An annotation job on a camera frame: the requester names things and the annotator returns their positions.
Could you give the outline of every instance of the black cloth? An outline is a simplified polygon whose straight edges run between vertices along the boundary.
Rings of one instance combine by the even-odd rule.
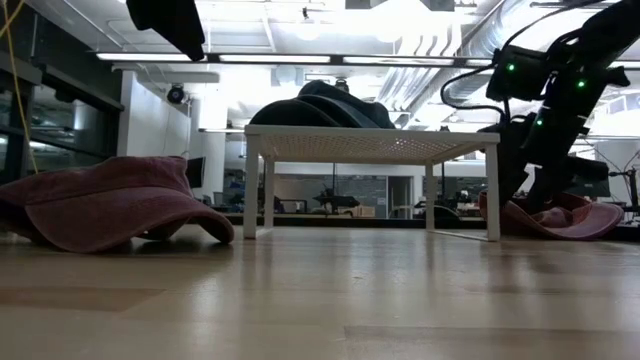
[[[395,129],[380,103],[367,103],[323,81],[305,85],[298,97],[265,106],[253,125]]]

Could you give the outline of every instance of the wooden floor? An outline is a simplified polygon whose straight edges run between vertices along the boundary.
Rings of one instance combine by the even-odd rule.
[[[638,359],[640,248],[277,229],[0,243],[3,360]]]

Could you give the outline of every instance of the table leg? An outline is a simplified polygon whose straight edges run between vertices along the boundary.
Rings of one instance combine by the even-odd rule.
[[[500,240],[500,188],[498,182],[498,147],[486,149],[486,169],[489,189],[487,191],[487,239]]]
[[[244,238],[256,238],[256,223],[258,218],[258,141],[255,135],[247,135],[247,159],[245,171],[247,181],[244,190]]]
[[[436,217],[435,217],[435,200],[438,197],[435,176],[433,176],[433,163],[428,163],[425,166],[425,175],[427,177],[427,196],[426,196],[426,209],[425,209],[425,217],[427,219],[427,231],[435,230],[436,228]]]
[[[264,227],[273,227],[273,196],[274,194],[274,172],[275,161],[272,159],[265,159],[266,173],[264,179]]]

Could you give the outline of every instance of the table top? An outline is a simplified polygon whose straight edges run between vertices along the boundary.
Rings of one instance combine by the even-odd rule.
[[[438,164],[498,144],[499,134],[247,125],[265,158],[341,164]]]

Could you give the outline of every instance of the white table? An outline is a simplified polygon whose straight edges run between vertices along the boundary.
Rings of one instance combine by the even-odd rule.
[[[500,239],[498,153],[500,135],[388,129],[248,125],[244,237],[255,239],[258,217],[259,156],[265,161],[264,226],[273,227],[275,163],[393,164],[425,167],[426,230],[435,231],[436,180],[433,166],[470,152],[486,150],[487,239]]]

